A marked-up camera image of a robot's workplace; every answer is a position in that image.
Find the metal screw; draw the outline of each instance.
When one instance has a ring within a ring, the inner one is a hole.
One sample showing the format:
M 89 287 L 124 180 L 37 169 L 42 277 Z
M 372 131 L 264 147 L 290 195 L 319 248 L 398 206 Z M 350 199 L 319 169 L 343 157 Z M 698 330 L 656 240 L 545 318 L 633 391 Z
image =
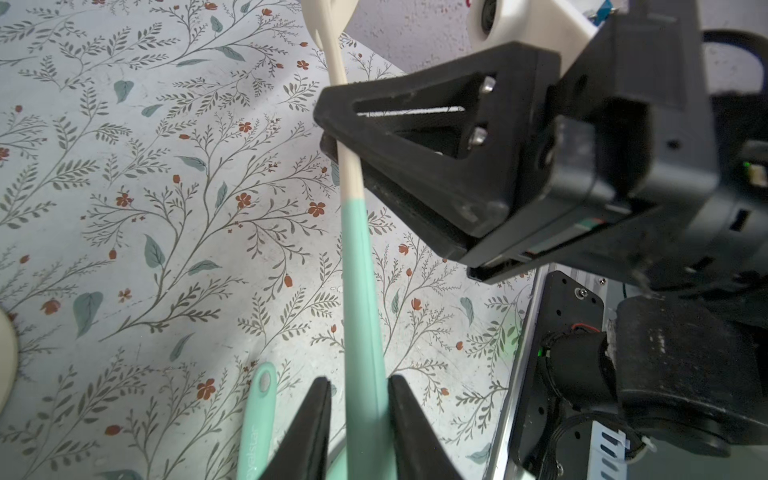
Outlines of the metal screw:
M 485 139 L 488 137 L 488 131 L 483 127 L 475 127 L 472 134 L 469 136 L 469 145 L 467 150 L 471 150 L 472 147 L 478 147 L 485 143 Z
M 493 87 L 496 86 L 496 79 L 493 77 L 485 77 L 480 85 L 480 95 L 489 94 L 493 91 Z

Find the white plastic part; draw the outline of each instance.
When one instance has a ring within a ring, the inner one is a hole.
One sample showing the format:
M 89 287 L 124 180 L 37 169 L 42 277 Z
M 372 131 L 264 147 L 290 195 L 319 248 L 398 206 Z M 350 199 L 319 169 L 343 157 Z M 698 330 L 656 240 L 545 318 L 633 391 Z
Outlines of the white plastic part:
M 627 436 L 600 422 L 592 422 L 587 480 L 627 480 L 624 444 Z
M 18 340 L 11 320 L 0 310 L 0 412 L 11 395 L 18 367 Z
M 301 2 L 306 28 L 310 31 L 317 47 L 326 56 L 331 85 L 346 83 L 346 71 L 338 40 L 356 6 L 357 0 L 303 0 Z M 360 157 L 341 142 L 336 143 L 338 144 L 342 202 L 365 198 Z
M 496 0 L 493 26 L 485 34 L 481 27 L 484 4 L 482 0 L 472 2 L 467 15 L 472 50 L 510 41 L 547 48 L 561 56 L 560 75 L 571 67 L 598 30 L 568 0 Z
M 304 15 L 304 23 L 306 23 L 306 29 L 310 31 L 312 39 L 315 41 L 315 45 L 320 50 L 325 51 L 323 48 L 323 40 L 320 37 L 319 32 L 324 28 L 321 24 L 323 22 L 323 15 L 320 11 L 321 8 L 329 7 L 329 33 L 332 37 L 338 38 L 341 32 L 346 28 L 346 24 L 349 23 L 349 19 L 352 17 L 352 13 L 357 8 L 357 2 L 359 0 L 324 0 L 318 2 L 317 0 L 302 0 L 301 12 Z

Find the leaf print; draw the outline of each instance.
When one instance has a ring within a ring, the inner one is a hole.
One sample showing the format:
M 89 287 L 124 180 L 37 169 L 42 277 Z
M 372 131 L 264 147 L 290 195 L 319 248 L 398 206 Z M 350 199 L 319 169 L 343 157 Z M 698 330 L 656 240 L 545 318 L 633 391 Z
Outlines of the leaf print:
M 472 322 L 475 320 L 475 309 L 472 307 L 472 301 L 466 296 L 458 299 L 458 301 L 464 307 L 464 314 L 469 319 L 469 324 L 472 325 Z
M 242 55 L 240 55 L 230 47 L 227 47 L 227 46 L 216 47 L 214 48 L 214 50 L 220 51 L 227 58 L 232 58 L 233 60 L 237 60 L 237 61 L 245 61 L 245 58 L 243 58 Z
M 125 101 L 133 87 L 134 82 L 130 80 L 118 80 L 114 83 L 114 93 L 118 94 L 118 103 Z
M 219 22 L 219 19 L 212 16 L 210 17 L 210 27 L 216 32 L 220 33 L 222 30 L 224 30 L 224 25 Z
M 491 444 L 488 443 L 482 450 L 475 452 L 471 455 L 467 455 L 467 458 L 472 460 L 478 465 L 484 465 L 488 461 L 488 456 L 491 454 Z
M 186 67 L 187 65 L 195 65 L 204 61 L 210 61 L 209 58 L 190 58 L 189 60 L 182 60 L 176 64 L 177 67 Z
M 144 115 L 145 117 L 151 117 L 152 114 L 162 106 L 163 106 L 162 104 L 151 105 L 150 107 L 146 107 L 144 110 L 142 110 L 141 114 Z
M 397 312 L 400 311 L 400 290 L 398 290 L 392 298 L 392 305 L 390 305 L 390 308 L 394 314 L 397 314 Z
M 103 299 L 104 295 L 101 292 L 93 292 L 83 293 L 74 300 L 72 309 L 74 310 L 74 321 L 78 324 L 78 338 L 91 329 L 91 324 Z
M 331 181 L 337 187 L 341 184 L 341 178 L 339 177 L 339 164 L 336 162 L 331 162 Z
M 214 268 L 221 268 L 221 266 L 216 265 L 210 260 L 202 260 L 195 263 L 192 268 L 190 268 L 189 274 L 194 275 L 195 273 L 202 272 L 203 270 L 213 270 Z
M 189 165 L 192 168 L 195 168 L 201 172 L 205 171 L 205 162 L 203 162 L 201 159 L 197 157 L 183 157 L 183 156 L 177 155 L 176 158 L 180 158 L 181 161 L 183 161 L 186 165 Z
M 157 242 L 154 241 L 154 238 L 147 234 L 144 236 L 147 238 L 147 242 L 144 244 L 144 259 L 147 261 L 147 265 L 150 268 L 162 266 L 163 263 L 165 263 L 165 255 L 163 255 L 163 250 L 160 248 L 160 245 L 157 245 Z
M 227 184 L 222 182 L 219 191 L 216 193 L 216 208 L 221 207 L 227 199 Z
M 96 475 L 104 477 L 104 480 L 144 480 L 135 470 L 112 470 L 99 472 Z
M 194 332 L 185 335 L 179 339 L 178 342 L 176 342 L 176 346 L 173 350 L 170 351 L 170 357 L 168 359 L 173 362 L 175 359 L 179 358 L 179 355 L 181 355 L 181 350 L 184 349 L 184 345 L 187 344 L 187 341 L 190 339 L 190 337 L 194 335 Z

